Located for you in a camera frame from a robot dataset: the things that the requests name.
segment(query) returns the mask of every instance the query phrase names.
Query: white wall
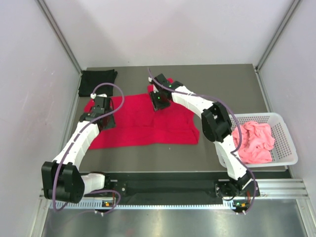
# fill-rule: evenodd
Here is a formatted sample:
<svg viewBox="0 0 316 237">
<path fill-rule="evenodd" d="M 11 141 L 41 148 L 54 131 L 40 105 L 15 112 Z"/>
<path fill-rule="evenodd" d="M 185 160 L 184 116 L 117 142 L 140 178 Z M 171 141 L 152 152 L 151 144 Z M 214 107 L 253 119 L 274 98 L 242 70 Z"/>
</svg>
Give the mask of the white wall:
<svg viewBox="0 0 316 237">
<path fill-rule="evenodd" d="M 82 68 L 256 65 L 292 0 L 46 0 Z"/>
<path fill-rule="evenodd" d="M 261 70 L 273 110 L 281 114 L 299 155 L 292 167 L 316 209 L 316 1 L 304 0 Z"/>
<path fill-rule="evenodd" d="M 0 236 L 26 236 L 79 81 L 34 0 L 0 3 Z"/>
</svg>

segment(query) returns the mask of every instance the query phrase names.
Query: white basket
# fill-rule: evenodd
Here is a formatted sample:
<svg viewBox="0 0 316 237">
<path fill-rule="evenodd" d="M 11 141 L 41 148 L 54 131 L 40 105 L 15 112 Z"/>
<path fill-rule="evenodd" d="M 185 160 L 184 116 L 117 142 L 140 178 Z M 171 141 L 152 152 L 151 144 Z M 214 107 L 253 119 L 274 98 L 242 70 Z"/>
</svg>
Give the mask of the white basket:
<svg viewBox="0 0 316 237">
<path fill-rule="evenodd" d="M 269 167 L 269 166 L 281 166 L 292 165 L 297 162 L 297 154 L 294 143 L 287 129 L 282 117 L 276 113 L 257 113 L 257 114 L 238 114 L 235 115 L 240 125 L 243 125 L 249 121 L 255 121 L 258 123 L 267 123 L 271 127 L 272 136 L 274 137 L 274 148 L 270 151 L 272 156 L 272 162 L 265 164 L 247 164 L 248 167 Z M 235 129 L 236 123 L 231 117 L 232 130 Z M 222 158 L 220 150 L 216 147 L 216 153 L 219 158 L 219 162 L 222 166 L 226 167 Z"/>
</svg>

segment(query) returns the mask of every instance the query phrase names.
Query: wire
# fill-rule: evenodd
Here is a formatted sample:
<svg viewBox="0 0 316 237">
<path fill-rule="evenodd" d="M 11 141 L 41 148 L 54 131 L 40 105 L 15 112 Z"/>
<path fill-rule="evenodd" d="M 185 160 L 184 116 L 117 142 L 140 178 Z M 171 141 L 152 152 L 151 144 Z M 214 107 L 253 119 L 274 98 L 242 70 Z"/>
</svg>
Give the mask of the wire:
<svg viewBox="0 0 316 237">
<path fill-rule="evenodd" d="M 149 73 L 149 76 L 151 77 L 151 79 L 158 85 L 160 86 L 161 88 L 165 89 L 165 90 L 168 90 L 170 92 L 174 92 L 174 93 L 179 93 L 179 94 L 182 94 L 182 95 L 189 95 L 189 96 L 195 96 L 195 97 L 201 97 L 201 98 L 209 98 L 211 99 L 212 101 L 217 101 L 219 102 L 220 104 L 222 104 L 226 109 L 227 111 L 231 114 L 231 116 L 233 117 L 235 123 L 236 123 L 236 127 L 238 129 L 238 133 L 239 133 L 239 143 L 238 143 L 238 146 L 236 147 L 235 150 L 231 151 L 231 154 L 239 161 L 239 163 L 245 167 L 245 169 L 249 172 L 249 174 L 251 175 L 251 178 L 253 179 L 253 186 L 254 186 L 254 193 L 253 193 L 253 198 L 252 198 L 252 202 L 250 203 L 248 209 L 245 211 L 245 214 L 249 212 L 249 210 L 252 208 L 253 206 L 253 203 L 255 201 L 255 196 L 257 194 L 257 183 L 256 183 L 256 178 L 253 174 L 253 172 L 248 168 L 247 165 L 245 165 L 241 159 L 239 159 L 236 155 L 235 155 L 235 152 L 238 151 L 241 147 L 241 143 L 242 143 L 242 134 L 241 134 L 241 128 L 240 128 L 240 124 L 238 122 L 238 119 L 236 118 L 234 112 L 231 110 L 231 108 L 229 108 L 229 106 L 222 100 L 220 100 L 219 98 L 216 98 L 214 96 L 210 96 L 210 95 L 200 95 L 200 94 L 188 94 L 188 93 L 185 93 L 185 92 L 182 92 L 182 91 L 176 91 L 176 90 L 173 90 L 173 89 L 170 89 L 166 86 L 163 86 L 161 85 L 152 75 L 152 72 L 150 70 L 150 68 L 148 68 L 148 73 Z"/>
<path fill-rule="evenodd" d="M 118 111 L 118 110 L 123 106 L 123 104 L 124 104 L 125 97 L 124 97 L 123 91 L 122 91 L 117 85 L 114 85 L 114 84 L 112 84 L 112 83 L 107 83 L 107 82 L 106 82 L 106 83 L 101 83 L 101 84 L 97 85 L 97 86 L 94 88 L 93 93 L 94 93 L 99 87 L 101 87 L 101 86 L 103 86 L 103 85 L 111 85 L 111 86 L 115 87 L 116 89 L 118 89 L 119 92 L 120 92 L 121 95 L 122 95 L 122 102 L 121 102 L 121 104 L 120 104 L 115 110 L 113 110 L 113 111 L 111 111 L 111 112 L 108 112 L 108 113 L 106 113 L 106 114 L 104 114 L 104 115 L 101 115 L 101 116 L 99 116 L 99 117 L 96 117 L 95 119 L 93 119 L 92 121 L 90 121 L 89 123 L 87 123 L 87 124 L 79 131 L 79 133 L 77 134 L 77 136 L 74 138 L 73 142 L 70 144 L 70 146 L 69 146 L 68 149 L 66 150 L 65 154 L 63 155 L 62 159 L 60 160 L 60 163 L 59 163 L 58 166 L 57 166 L 57 170 L 56 170 L 56 174 L 55 174 L 55 178 L 54 178 L 54 183 L 53 183 L 53 195 L 52 195 L 53 197 L 52 197 L 52 202 L 53 202 L 53 209 L 54 209 L 55 212 L 61 211 L 61 210 L 64 209 L 64 208 L 67 206 L 67 204 L 68 204 L 68 203 L 66 202 L 61 208 L 57 209 L 57 207 L 56 207 L 56 189 L 57 189 L 58 176 L 59 176 L 59 173 L 60 173 L 61 166 L 63 165 L 64 160 L 66 159 L 66 157 L 67 157 L 69 151 L 71 150 L 71 148 L 72 148 L 73 145 L 75 144 L 76 140 L 79 138 L 79 136 L 81 135 L 81 133 L 82 133 L 89 125 L 91 125 L 92 123 L 96 122 L 96 121 L 99 120 L 99 119 L 102 119 L 102 118 L 104 118 L 104 117 L 106 117 L 106 116 L 109 116 L 109 115 L 111 115 L 111 114 L 114 114 L 114 113 L 115 113 L 116 111 Z"/>
<path fill-rule="evenodd" d="M 247 191 L 247 201 L 248 201 L 248 203 L 250 203 L 250 192 L 249 191 Z"/>
<path fill-rule="evenodd" d="M 235 197 L 236 197 L 236 196 L 232 196 L 230 199 L 226 199 L 226 198 L 223 198 L 223 197 L 222 197 L 222 200 L 224 200 L 224 201 L 231 201 L 231 200 L 233 200 Z"/>
<path fill-rule="evenodd" d="M 112 110 L 113 110 L 114 109 L 114 102 L 113 102 L 112 98 L 110 98 L 110 100 L 111 100 L 111 107 L 112 107 Z"/>
<path fill-rule="evenodd" d="M 116 208 L 116 206 L 119 204 L 120 200 L 121 200 L 121 195 L 119 194 L 118 191 L 115 191 L 115 190 L 96 190 L 96 191 L 92 191 L 90 194 L 100 194 L 100 193 L 113 193 L 114 194 L 117 194 L 118 195 L 118 200 L 115 202 L 115 204 L 112 206 L 111 209 L 109 209 L 107 212 L 99 212 L 97 211 L 97 213 L 100 213 L 101 215 L 106 215 L 106 214 L 109 214 L 111 213 L 114 208 Z M 86 210 L 86 211 L 82 211 L 80 213 L 78 213 L 77 215 L 73 216 L 72 218 L 70 218 L 68 221 L 66 221 L 62 226 L 60 226 L 59 228 L 54 228 L 52 226 L 52 218 L 50 218 L 49 220 L 49 225 L 50 225 L 50 228 L 53 230 L 53 232 L 58 232 L 60 231 L 63 227 L 65 227 L 67 224 L 69 224 L 69 222 L 71 222 L 72 220 L 74 220 L 75 218 L 77 218 L 78 216 L 81 216 L 82 214 L 85 214 L 85 213 L 91 213 L 91 212 L 96 212 L 95 210 Z"/>
</svg>

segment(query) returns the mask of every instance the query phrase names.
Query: gray table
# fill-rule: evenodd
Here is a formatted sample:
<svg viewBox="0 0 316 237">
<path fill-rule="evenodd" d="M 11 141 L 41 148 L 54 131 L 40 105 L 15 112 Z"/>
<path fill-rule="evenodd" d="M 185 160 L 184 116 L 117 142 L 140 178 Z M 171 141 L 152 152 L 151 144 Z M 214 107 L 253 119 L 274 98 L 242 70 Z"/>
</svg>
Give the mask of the gray table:
<svg viewBox="0 0 316 237">
<path fill-rule="evenodd" d="M 94 68 L 89 70 L 109 70 Z M 115 84 L 125 95 L 147 92 L 147 67 L 116 67 Z M 189 90 L 221 98 L 236 114 L 266 112 L 262 93 L 250 64 L 193 65 L 151 67 L 154 76 L 182 82 Z M 79 120 L 89 98 L 80 98 L 74 124 Z M 196 117 L 196 127 L 201 130 Z M 284 171 L 285 167 L 256 168 L 258 171 Z M 198 145 L 153 144 L 149 146 L 88 150 L 80 171 L 155 172 L 155 171 L 226 171 L 218 161 L 215 146 L 200 133 Z"/>
</svg>

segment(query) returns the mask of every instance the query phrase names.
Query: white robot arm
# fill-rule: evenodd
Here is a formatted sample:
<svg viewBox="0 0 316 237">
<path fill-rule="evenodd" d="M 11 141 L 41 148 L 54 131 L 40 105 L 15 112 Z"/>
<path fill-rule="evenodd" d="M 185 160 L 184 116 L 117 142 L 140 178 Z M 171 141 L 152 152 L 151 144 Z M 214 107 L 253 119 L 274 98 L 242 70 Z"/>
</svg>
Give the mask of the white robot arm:
<svg viewBox="0 0 316 237">
<path fill-rule="evenodd" d="M 76 130 L 64 149 L 52 162 L 45 162 L 41 168 L 44 196 L 52 199 L 53 183 L 57 167 L 62 163 L 58 174 L 56 200 L 78 203 L 83 195 L 104 188 L 106 175 L 89 173 L 80 175 L 79 167 L 86 151 L 101 130 L 115 126 L 114 117 L 108 116 L 93 122 L 97 117 L 113 110 L 111 98 L 105 94 L 91 95 L 94 106 L 91 112 L 80 117 Z"/>
<path fill-rule="evenodd" d="M 154 90 L 150 93 L 150 97 L 155 110 L 166 108 L 170 105 L 169 101 L 172 100 L 200 117 L 203 133 L 208 140 L 218 145 L 218 149 L 220 149 L 227 166 L 228 176 L 231 178 L 230 186 L 235 190 L 235 194 L 239 195 L 249 185 L 252 178 L 246 167 L 239 162 L 239 155 L 237 153 L 235 156 L 231 154 L 231 151 L 235 150 L 235 145 L 231 130 L 232 123 L 225 107 L 218 102 L 191 96 L 194 94 L 193 92 L 189 91 L 178 81 L 170 83 L 163 74 L 155 77 L 155 80 L 160 85 L 168 87 L 175 92 L 163 89 L 150 77 L 148 80 L 154 85 Z"/>
</svg>

